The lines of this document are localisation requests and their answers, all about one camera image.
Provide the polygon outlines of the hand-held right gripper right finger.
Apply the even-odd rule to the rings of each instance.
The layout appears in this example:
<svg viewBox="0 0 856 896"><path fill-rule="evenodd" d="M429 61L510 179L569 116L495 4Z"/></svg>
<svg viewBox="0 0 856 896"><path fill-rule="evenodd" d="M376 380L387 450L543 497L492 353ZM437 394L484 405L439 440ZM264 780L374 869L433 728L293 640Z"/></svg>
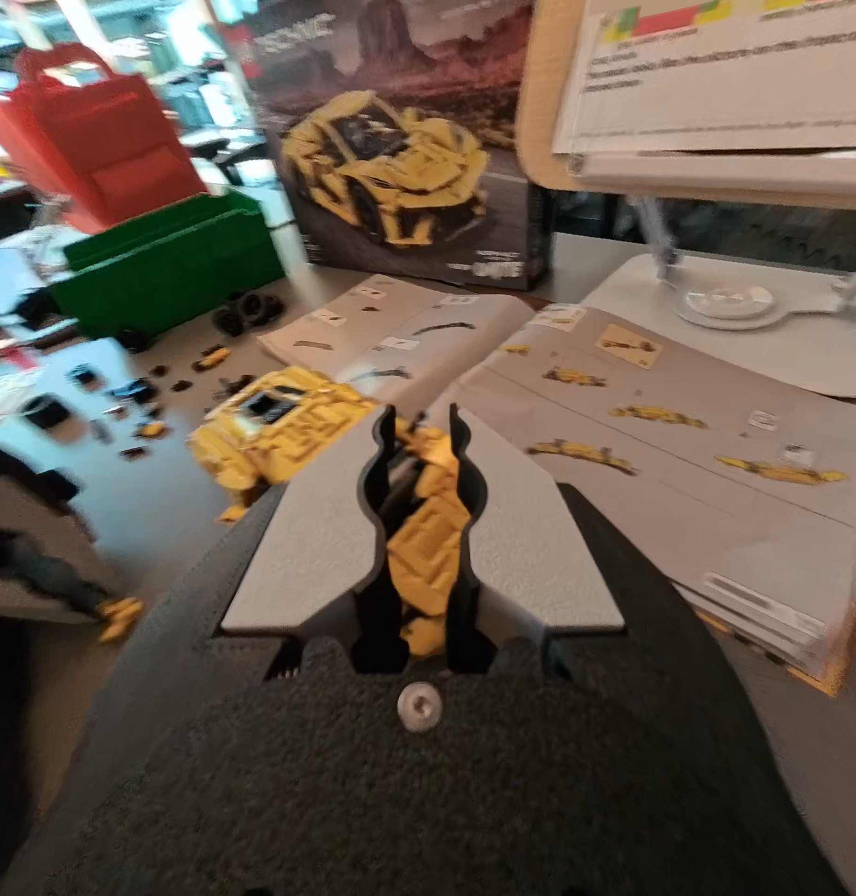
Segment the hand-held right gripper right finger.
<svg viewBox="0 0 856 896"><path fill-rule="evenodd" d="M468 512L456 580L466 625L494 646L623 632L623 614L553 477L457 404L449 436Z"/></svg>

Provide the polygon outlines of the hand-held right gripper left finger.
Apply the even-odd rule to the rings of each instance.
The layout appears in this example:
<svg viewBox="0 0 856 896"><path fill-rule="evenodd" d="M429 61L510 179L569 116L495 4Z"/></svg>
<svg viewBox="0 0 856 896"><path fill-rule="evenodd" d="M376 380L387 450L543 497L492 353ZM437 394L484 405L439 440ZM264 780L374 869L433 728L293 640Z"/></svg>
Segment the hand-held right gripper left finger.
<svg viewBox="0 0 856 896"><path fill-rule="evenodd" d="M386 537L366 496L386 470L396 411L381 405L287 484L221 620L229 636L348 636L355 595L384 562Z"/></svg>

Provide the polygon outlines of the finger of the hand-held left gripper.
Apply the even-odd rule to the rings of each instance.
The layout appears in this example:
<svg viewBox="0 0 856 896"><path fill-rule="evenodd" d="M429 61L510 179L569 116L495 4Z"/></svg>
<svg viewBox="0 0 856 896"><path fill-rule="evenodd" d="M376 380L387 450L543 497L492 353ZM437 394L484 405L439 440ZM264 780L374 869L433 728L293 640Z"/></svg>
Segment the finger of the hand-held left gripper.
<svg viewBox="0 0 856 896"><path fill-rule="evenodd" d="M84 580L111 592L111 568L74 516L60 515L19 482L0 477L0 530L28 536L42 553L74 567Z"/></svg>
<svg viewBox="0 0 856 896"><path fill-rule="evenodd" d="M0 619L31 623L97 623L97 616L78 612L68 603L41 595L19 580L0 575Z"/></svg>

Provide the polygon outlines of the yellow angled connector piece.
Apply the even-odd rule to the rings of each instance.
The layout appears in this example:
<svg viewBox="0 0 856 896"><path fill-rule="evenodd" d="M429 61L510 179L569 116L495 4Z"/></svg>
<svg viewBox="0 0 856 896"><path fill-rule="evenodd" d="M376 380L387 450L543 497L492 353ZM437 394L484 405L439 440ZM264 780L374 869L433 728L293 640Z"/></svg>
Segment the yellow angled connector piece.
<svg viewBox="0 0 856 896"><path fill-rule="evenodd" d="M137 598L110 599L96 607L101 624L99 644L116 644L131 632L144 612L145 602Z"/></svg>

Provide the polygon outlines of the yellow brick car model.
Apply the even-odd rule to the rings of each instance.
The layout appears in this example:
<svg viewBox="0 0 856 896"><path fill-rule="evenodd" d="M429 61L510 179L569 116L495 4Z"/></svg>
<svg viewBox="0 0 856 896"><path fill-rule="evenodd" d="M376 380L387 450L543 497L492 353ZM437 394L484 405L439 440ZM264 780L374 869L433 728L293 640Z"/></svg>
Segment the yellow brick car model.
<svg viewBox="0 0 856 896"><path fill-rule="evenodd" d="M292 366L224 385L224 399L187 438L196 463L229 496L220 521L243 518L267 487L285 486L377 409L376 399ZM403 603L401 635L423 658L442 651L447 603L468 519L456 495L449 435L397 418L391 494L381 511L389 571Z"/></svg>

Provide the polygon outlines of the grey desk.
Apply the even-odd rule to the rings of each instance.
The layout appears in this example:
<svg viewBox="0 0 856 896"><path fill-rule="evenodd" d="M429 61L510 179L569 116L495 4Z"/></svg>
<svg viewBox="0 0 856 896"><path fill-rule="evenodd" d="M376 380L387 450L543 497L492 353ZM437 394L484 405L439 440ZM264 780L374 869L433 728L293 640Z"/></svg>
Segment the grey desk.
<svg viewBox="0 0 856 896"><path fill-rule="evenodd" d="M63 469L82 487L78 506L97 546L133 595L149 605L210 551L223 527L216 517L223 492L190 458L185 437L209 406L219 376L270 369L256 342L237 342L220 370L200 375L186 392L165 399L168 435L139 461L120 456L131 442L129 420L108 423L110 442L86 426L105 404L66 378L88 363L120 384L160 364L183 378L202 349L219 342L209 318L171 331L148 353L128 359L113 342L66 347L49 356L43 392L57 393L76 418L44 434L19 418L0 424L0 446L37 467ZM32 631L33 695L26 716L31 817L39 817L63 783L86 711L119 655L95 644L83 624L43 625ZM767 658L715 633L741 676L780 759L782 773L814 834L856 894L856 644L844 688L833 698L792 678Z"/></svg>

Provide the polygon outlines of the open instruction booklet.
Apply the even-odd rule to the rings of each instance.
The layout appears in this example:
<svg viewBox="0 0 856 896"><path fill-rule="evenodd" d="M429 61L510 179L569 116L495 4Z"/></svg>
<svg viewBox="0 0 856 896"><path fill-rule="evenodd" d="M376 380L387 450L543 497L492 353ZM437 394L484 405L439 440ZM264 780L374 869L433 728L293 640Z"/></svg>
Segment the open instruction booklet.
<svg viewBox="0 0 856 896"><path fill-rule="evenodd" d="M856 629L856 404L598 309L373 276L257 337L280 365L458 404L585 495L718 628L836 694Z"/></svg>

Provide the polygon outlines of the green plastic bin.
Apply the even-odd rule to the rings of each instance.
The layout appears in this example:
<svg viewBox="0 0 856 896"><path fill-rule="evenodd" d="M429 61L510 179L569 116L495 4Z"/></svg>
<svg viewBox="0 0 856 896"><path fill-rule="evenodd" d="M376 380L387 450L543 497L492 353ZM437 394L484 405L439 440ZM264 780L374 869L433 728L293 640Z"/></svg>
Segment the green plastic bin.
<svg viewBox="0 0 856 896"><path fill-rule="evenodd" d="M88 339L155 337L239 292L285 276L258 202L195 196L64 248L68 276L49 287Z"/></svg>

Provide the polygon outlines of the wooden document stand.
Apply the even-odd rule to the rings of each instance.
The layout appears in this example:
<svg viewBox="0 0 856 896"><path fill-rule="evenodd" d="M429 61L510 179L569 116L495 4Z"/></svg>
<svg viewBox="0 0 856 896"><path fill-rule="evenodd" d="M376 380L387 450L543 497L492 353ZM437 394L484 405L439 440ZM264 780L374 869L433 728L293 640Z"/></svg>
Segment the wooden document stand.
<svg viewBox="0 0 856 896"><path fill-rule="evenodd" d="M624 196L647 250L582 301L783 383L856 399L856 271L680 255L663 198L856 210L856 150L558 155L552 139L586 2L537 2L516 117L529 178Z"/></svg>

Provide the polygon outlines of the red carrier bag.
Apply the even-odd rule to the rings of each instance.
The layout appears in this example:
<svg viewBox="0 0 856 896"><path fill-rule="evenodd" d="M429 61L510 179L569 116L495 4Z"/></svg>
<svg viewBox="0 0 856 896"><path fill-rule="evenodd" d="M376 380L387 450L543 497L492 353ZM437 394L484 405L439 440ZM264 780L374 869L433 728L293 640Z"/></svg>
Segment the red carrier bag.
<svg viewBox="0 0 856 896"><path fill-rule="evenodd" d="M79 43L23 49L0 100L0 147L35 191L65 197L86 235L207 193L141 74L116 73Z"/></svg>

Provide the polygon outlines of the car printed cardboard box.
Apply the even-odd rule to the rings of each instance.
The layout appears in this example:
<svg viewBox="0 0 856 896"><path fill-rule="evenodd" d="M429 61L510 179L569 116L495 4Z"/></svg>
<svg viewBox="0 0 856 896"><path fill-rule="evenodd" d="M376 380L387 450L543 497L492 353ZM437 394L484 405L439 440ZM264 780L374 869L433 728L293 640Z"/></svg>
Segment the car printed cardboard box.
<svg viewBox="0 0 856 896"><path fill-rule="evenodd" d="M501 291L543 278L553 200L515 147L534 6L245 3L233 47L309 263Z"/></svg>

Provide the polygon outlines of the laminated instruction sheet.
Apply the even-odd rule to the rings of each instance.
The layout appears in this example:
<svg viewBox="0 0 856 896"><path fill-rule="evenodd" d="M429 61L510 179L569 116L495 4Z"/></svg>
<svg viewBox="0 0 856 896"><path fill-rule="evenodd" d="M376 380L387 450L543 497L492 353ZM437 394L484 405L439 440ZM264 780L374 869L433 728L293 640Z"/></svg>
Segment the laminated instruction sheet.
<svg viewBox="0 0 856 896"><path fill-rule="evenodd" d="M586 2L558 155L856 150L856 1Z"/></svg>

